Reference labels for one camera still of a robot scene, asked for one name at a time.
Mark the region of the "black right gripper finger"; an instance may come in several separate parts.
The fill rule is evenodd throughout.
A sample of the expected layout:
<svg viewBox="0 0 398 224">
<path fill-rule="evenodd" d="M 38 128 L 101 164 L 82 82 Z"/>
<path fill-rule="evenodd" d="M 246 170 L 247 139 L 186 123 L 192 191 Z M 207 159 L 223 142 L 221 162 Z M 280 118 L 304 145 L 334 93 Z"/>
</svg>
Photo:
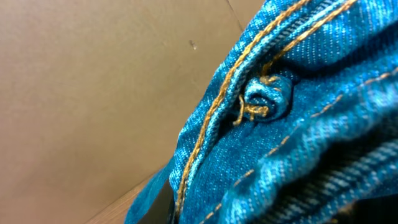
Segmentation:
<svg viewBox="0 0 398 224">
<path fill-rule="evenodd" d="M 145 224 L 170 224 L 174 213 L 174 192 L 167 180 L 144 217 Z"/>
</svg>

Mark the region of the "blue denim jeans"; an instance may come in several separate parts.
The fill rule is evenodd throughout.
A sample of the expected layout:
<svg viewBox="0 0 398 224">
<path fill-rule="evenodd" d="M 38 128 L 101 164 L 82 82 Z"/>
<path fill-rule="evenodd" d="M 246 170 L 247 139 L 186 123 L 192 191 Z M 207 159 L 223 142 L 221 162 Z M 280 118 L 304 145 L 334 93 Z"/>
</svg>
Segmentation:
<svg viewBox="0 0 398 224">
<path fill-rule="evenodd" d="M 397 1 L 265 1 L 126 223 L 167 180 L 171 223 L 396 223 Z"/>
</svg>

